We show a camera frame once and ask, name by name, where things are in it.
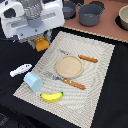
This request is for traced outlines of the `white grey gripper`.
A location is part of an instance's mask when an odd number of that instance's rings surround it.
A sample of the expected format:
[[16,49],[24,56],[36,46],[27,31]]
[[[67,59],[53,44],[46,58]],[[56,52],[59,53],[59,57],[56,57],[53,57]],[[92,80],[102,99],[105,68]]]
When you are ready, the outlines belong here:
[[45,31],[65,22],[62,0],[4,0],[0,19],[5,37],[19,42],[41,37]]

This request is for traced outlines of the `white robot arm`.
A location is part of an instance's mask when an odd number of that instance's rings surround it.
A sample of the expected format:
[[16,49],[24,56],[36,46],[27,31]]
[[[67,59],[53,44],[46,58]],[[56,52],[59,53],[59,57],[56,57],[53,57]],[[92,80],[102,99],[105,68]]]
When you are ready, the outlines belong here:
[[64,24],[62,8],[62,0],[4,0],[0,3],[4,35],[19,42],[39,38],[45,31]]

